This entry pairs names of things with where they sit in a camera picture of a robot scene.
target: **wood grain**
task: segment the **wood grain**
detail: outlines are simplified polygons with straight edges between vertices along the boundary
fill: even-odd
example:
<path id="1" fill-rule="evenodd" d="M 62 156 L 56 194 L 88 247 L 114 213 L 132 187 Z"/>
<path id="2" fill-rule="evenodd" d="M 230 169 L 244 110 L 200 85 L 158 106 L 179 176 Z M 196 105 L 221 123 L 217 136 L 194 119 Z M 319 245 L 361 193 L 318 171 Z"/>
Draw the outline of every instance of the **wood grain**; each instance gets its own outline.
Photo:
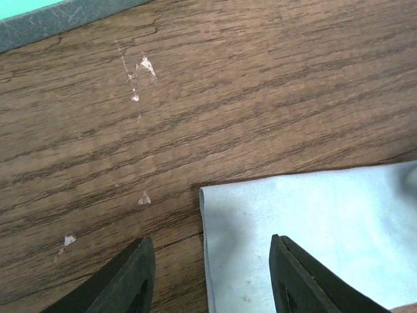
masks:
<path id="1" fill-rule="evenodd" d="M 415 0 L 159 0 L 0 55 L 0 311 L 151 236 L 152 311 L 206 312 L 198 188 L 416 159 L 416 45 Z"/>

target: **folded towel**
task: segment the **folded towel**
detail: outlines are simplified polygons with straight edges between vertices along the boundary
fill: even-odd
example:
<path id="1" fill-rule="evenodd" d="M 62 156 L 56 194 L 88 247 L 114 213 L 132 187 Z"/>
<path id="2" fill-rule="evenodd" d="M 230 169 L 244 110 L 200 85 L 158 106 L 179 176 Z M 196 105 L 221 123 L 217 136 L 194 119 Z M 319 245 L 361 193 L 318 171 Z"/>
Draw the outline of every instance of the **folded towel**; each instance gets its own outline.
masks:
<path id="1" fill-rule="evenodd" d="M 417 302 L 417 161 L 203 187 L 209 312 L 275 312 L 268 255 L 286 235 L 386 308 Z"/>

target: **cloth fold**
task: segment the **cloth fold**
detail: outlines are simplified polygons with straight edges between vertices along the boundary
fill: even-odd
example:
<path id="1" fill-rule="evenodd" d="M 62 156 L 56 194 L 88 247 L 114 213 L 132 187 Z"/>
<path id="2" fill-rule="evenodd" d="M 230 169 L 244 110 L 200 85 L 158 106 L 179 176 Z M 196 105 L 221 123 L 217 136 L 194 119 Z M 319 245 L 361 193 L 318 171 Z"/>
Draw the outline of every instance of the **cloth fold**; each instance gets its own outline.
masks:
<path id="1" fill-rule="evenodd" d="M 417 161 L 203 187 L 209 312 L 275 312 L 268 255 L 276 233 L 388 309 L 417 302 L 415 167 Z"/>

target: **brown wood surface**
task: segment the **brown wood surface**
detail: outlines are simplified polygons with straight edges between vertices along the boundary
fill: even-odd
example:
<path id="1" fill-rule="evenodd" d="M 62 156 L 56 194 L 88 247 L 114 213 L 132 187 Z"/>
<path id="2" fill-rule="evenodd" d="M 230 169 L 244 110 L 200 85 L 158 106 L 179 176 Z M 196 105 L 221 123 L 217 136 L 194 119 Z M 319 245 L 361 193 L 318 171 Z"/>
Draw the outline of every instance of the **brown wood surface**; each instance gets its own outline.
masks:
<path id="1" fill-rule="evenodd" d="M 152 1 L 0 65 L 1 312 L 143 236 L 152 311 L 206 312 L 199 187 L 417 158 L 415 0 Z"/>

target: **green surface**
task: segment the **green surface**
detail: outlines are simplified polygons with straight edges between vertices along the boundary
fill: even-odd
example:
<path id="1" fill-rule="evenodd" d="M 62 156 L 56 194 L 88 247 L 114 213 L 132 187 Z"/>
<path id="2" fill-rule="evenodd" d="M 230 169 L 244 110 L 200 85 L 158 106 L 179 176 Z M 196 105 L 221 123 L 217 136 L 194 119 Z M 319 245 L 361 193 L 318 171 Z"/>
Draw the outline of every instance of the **green surface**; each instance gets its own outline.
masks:
<path id="1" fill-rule="evenodd" d="M 59 3 L 62 0 L 0 0 L 0 20 Z"/>

